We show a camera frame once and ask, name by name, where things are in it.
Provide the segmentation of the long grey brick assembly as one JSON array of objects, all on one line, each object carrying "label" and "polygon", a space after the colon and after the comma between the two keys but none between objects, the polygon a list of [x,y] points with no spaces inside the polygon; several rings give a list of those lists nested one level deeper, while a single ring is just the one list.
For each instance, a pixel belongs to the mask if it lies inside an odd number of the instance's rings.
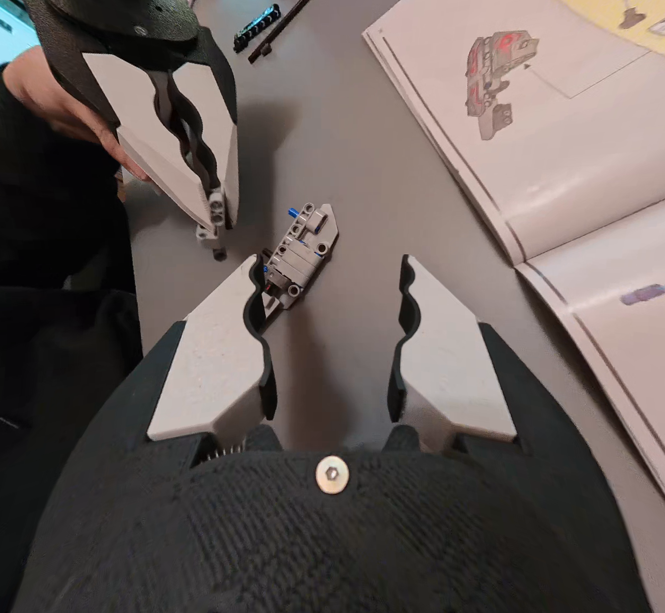
[{"label": "long grey brick assembly", "polygon": [[330,258],[338,238],[338,226],[330,204],[306,203],[290,209],[293,221],[286,234],[263,263],[266,318],[287,310],[306,292],[322,265]]}]

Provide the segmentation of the black axle rod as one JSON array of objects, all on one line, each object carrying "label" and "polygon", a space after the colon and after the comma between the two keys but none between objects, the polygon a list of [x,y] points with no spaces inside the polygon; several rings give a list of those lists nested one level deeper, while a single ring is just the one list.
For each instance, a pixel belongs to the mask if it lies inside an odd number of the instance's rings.
[{"label": "black axle rod", "polygon": [[277,23],[274,25],[274,28],[270,31],[268,35],[259,43],[259,45],[254,49],[253,52],[249,54],[248,62],[253,65],[260,56],[260,51],[266,44],[273,44],[273,42],[278,38],[278,36],[286,29],[286,27],[304,10],[304,8],[311,2],[311,0],[299,0],[295,3],[292,9],[283,15]]}]

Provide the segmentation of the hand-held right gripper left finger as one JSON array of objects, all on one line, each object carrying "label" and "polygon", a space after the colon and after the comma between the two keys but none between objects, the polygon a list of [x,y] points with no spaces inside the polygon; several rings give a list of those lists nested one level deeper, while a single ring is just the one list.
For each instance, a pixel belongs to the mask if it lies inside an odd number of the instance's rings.
[{"label": "hand-held right gripper left finger", "polygon": [[260,254],[249,256],[186,318],[154,415],[152,441],[196,434],[242,443],[274,418],[277,385],[265,327]]}]

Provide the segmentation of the person's left hand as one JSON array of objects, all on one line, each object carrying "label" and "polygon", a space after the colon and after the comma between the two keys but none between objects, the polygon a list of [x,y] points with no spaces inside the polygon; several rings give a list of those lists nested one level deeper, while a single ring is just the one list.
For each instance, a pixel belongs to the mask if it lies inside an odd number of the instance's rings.
[{"label": "person's left hand", "polygon": [[3,82],[18,102],[43,119],[56,133],[98,143],[135,178],[151,181],[122,148],[104,119],[59,84],[41,47],[32,47],[12,60],[3,71]]}]

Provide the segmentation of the small black brick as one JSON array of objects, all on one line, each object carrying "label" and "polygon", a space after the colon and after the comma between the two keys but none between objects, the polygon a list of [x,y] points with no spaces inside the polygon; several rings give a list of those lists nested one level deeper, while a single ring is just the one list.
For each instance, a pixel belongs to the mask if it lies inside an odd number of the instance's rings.
[{"label": "small black brick", "polygon": [[281,18],[281,9],[277,3],[266,8],[258,17],[241,28],[233,37],[233,51],[243,52],[253,38],[263,33]]}]

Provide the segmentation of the person's black sweater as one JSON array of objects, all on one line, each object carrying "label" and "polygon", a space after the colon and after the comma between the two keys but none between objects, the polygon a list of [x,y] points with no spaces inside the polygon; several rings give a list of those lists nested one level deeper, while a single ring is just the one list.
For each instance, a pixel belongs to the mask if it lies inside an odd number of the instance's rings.
[{"label": "person's black sweater", "polygon": [[136,297],[1,288],[1,611],[92,418],[142,359]]}]

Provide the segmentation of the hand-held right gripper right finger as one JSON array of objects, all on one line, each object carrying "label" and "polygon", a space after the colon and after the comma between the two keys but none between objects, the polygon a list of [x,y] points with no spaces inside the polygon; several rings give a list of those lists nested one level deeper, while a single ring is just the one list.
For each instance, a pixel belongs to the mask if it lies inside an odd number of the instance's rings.
[{"label": "hand-held right gripper right finger", "polygon": [[459,435],[511,443],[517,429],[480,323],[415,256],[404,254],[397,342],[388,382],[391,422],[421,443]]}]

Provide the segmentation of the brick instruction booklet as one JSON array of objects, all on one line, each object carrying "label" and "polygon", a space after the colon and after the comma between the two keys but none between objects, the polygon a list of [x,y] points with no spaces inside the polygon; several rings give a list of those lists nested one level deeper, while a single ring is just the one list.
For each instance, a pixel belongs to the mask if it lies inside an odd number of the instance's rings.
[{"label": "brick instruction booklet", "polygon": [[664,0],[400,0],[363,32],[664,489]]}]

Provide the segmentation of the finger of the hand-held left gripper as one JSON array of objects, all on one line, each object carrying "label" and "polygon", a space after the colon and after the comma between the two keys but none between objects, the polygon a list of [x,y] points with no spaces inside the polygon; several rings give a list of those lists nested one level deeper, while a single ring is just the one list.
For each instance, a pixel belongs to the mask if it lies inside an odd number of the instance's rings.
[{"label": "finger of the hand-held left gripper", "polygon": [[239,210],[237,125],[211,67],[185,63],[174,73],[174,82],[202,119],[202,141],[213,153],[225,202],[224,226],[232,229]]},{"label": "finger of the hand-held left gripper", "polygon": [[154,185],[210,233],[210,207],[201,179],[187,166],[179,141],[157,116],[156,89],[147,73],[107,53],[83,53],[120,121],[118,140]]}]

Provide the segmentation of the small grey brick panel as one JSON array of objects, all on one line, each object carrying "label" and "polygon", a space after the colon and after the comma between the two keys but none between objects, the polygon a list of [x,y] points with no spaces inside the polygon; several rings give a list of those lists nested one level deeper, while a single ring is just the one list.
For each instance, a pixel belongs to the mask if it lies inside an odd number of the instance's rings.
[{"label": "small grey brick panel", "polygon": [[228,257],[227,248],[225,247],[227,213],[223,190],[218,188],[212,191],[208,197],[208,202],[213,231],[209,231],[202,225],[196,225],[195,236],[202,248],[212,252],[214,260],[222,262]]}]

